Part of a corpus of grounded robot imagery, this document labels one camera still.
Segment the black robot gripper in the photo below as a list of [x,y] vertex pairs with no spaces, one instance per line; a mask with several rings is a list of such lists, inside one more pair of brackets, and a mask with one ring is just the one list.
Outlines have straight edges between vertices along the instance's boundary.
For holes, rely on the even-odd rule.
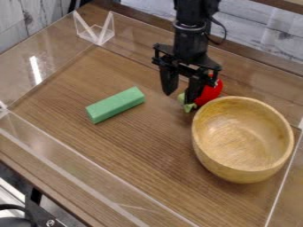
[[207,74],[199,71],[219,72],[222,66],[208,57],[210,26],[187,27],[175,25],[172,45],[156,43],[151,62],[160,68],[161,91],[169,96],[179,87],[179,74],[190,77],[184,92],[184,103],[191,104],[202,95],[208,83]]

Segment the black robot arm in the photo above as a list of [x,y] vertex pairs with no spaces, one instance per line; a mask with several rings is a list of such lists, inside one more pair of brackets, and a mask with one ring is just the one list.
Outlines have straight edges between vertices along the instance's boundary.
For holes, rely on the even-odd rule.
[[223,89],[218,75],[222,66],[208,57],[208,43],[219,44],[211,39],[211,26],[224,25],[214,18],[219,12],[222,0],[173,0],[176,19],[172,45],[156,43],[151,59],[160,68],[161,90],[169,96],[179,87],[179,75],[188,78],[183,103],[203,106],[215,99]]

